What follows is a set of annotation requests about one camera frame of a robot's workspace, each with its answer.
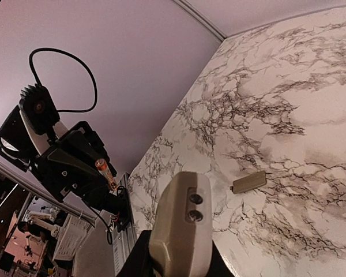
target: small beige object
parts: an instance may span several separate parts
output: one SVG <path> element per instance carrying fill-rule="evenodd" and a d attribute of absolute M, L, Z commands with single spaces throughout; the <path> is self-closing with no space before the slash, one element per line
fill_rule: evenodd
<path fill-rule="evenodd" d="M 157 276 L 205 277 L 213 249 L 209 178 L 180 172 L 157 204 L 149 253 Z"/>
<path fill-rule="evenodd" d="M 249 176 L 233 181 L 230 187 L 234 194 L 246 192 L 248 190 L 259 188 L 266 184 L 265 171 L 256 172 Z"/>

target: marble pattern surface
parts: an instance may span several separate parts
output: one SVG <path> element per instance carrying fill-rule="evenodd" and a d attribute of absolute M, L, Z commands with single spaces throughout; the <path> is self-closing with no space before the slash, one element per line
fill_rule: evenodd
<path fill-rule="evenodd" d="M 137 231 L 177 172 L 212 186 L 236 277 L 346 276 L 346 8 L 227 39 L 133 171 Z M 268 184 L 234 195 L 265 170 Z"/>

